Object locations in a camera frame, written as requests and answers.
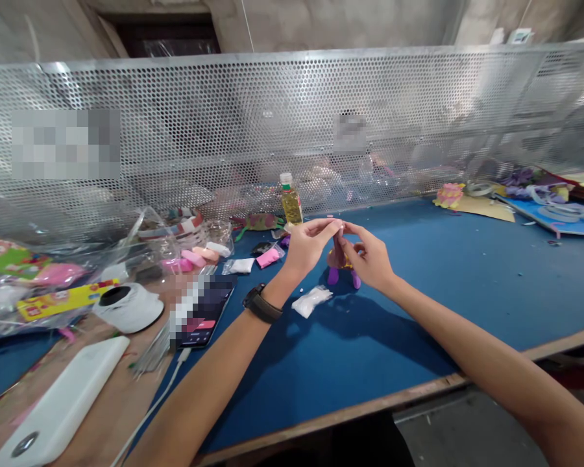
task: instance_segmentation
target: yellow liquid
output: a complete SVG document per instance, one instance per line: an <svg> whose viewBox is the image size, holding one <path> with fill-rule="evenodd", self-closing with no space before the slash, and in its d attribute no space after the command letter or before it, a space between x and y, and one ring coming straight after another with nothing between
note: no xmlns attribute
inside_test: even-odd
<svg viewBox="0 0 584 467"><path fill-rule="evenodd" d="M300 208L300 200L295 189L284 191L281 195L281 202L284 205L286 220L289 224L298 225L303 223L303 211Z"/></svg>

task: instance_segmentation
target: wooden table edge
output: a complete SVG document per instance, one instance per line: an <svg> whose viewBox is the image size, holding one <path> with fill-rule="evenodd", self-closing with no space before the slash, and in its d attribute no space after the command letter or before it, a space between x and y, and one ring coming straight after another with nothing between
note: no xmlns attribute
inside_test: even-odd
<svg viewBox="0 0 584 467"><path fill-rule="evenodd" d="M584 345L584 330L577 332L571 336L557 339L556 341L548 342L540 346L522 352L523 355L529 359L536 361L555 353L565 352L576 347ZM253 438L239 444L230 446L229 448L220 449L213 453L208 453L203 456L198 456L193 463L193 467L203 467L217 462L223 462L232 457L254 451L256 449L265 448L279 442L287 441L292 438L297 438L302 435L307 435L320 429L328 428L333 425L352 420L360 416L379 412L384 409L397 407L407 402L415 401L424 396L431 394L439 394L448 389L454 389L468 383L468 379L459 373L434 379L427 383L405 389L388 396L378 399L373 399L368 402L353 405L345 409L340 409L318 418L314 418L299 425L294 425L283 430L269 433L259 438Z"/></svg>

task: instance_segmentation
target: metal mesh partition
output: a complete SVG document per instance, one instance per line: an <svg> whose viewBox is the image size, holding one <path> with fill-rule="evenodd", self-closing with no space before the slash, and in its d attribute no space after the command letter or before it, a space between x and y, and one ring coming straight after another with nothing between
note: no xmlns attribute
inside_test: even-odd
<svg viewBox="0 0 584 467"><path fill-rule="evenodd" d="M94 108L121 110L120 178L11 179L13 110ZM0 66L0 235L14 239L117 237L143 204L280 211L284 171L318 213L516 163L584 170L584 44Z"/></svg>

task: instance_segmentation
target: white power bank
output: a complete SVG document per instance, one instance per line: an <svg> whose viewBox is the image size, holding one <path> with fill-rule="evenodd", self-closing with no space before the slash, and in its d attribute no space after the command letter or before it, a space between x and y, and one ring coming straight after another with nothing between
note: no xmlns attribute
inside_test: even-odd
<svg viewBox="0 0 584 467"><path fill-rule="evenodd" d="M37 467L56 460L129 343L119 336L78 352L0 449L0 467Z"/></svg>

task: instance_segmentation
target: oil bottle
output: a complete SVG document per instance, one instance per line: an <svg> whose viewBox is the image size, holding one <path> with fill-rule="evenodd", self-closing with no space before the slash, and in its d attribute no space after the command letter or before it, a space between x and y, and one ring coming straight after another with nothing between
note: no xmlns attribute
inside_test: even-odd
<svg viewBox="0 0 584 467"><path fill-rule="evenodd" d="M284 205L288 224L298 225L303 223L303 211L300 208L300 198L297 191L292 188L292 174L282 173L279 178L284 192L281 194L281 202Z"/></svg>

